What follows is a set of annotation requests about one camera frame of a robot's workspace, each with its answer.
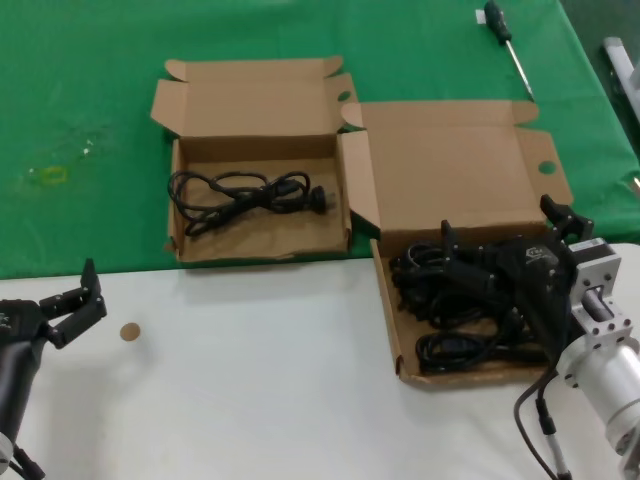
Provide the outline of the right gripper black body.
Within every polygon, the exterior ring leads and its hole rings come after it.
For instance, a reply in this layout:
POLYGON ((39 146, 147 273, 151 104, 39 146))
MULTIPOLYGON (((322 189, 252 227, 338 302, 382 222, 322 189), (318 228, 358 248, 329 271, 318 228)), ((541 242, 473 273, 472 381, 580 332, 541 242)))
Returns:
POLYGON ((496 245, 499 295, 524 318, 545 353, 558 358, 570 331, 574 263, 559 237, 516 237, 496 245))

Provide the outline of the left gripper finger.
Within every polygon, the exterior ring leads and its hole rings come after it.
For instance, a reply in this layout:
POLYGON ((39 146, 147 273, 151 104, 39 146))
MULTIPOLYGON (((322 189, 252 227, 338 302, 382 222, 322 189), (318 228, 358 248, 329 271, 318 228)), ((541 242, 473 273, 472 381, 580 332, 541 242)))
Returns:
POLYGON ((97 298, 52 327, 48 340, 57 349, 62 349, 92 328, 106 315, 104 300, 97 298))
POLYGON ((101 285, 94 261, 88 258, 80 277, 80 286, 39 302, 43 314, 75 314, 85 308, 103 308, 101 285))

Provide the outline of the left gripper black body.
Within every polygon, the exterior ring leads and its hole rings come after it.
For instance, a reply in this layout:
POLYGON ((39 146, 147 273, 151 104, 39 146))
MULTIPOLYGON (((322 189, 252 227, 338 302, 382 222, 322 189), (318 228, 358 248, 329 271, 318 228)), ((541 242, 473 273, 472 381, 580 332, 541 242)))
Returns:
POLYGON ((48 318, 33 300, 1 301, 1 349, 48 340, 48 318))

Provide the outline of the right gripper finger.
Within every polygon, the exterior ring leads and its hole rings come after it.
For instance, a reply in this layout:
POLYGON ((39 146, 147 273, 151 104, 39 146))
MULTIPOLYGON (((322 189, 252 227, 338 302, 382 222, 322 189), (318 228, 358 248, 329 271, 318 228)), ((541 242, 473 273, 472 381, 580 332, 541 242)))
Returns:
POLYGON ((441 222, 443 274, 464 288, 470 295, 484 301, 498 301, 496 276, 487 269, 488 257, 484 245, 460 247, 455 230, 447 220, 441 222))
POLYGON ((557 241, 592 239, 594 223, 577 214, 570 205, 556 203, 548 194, 540 198, 540 209, 551 224, 551 237, 557 241))

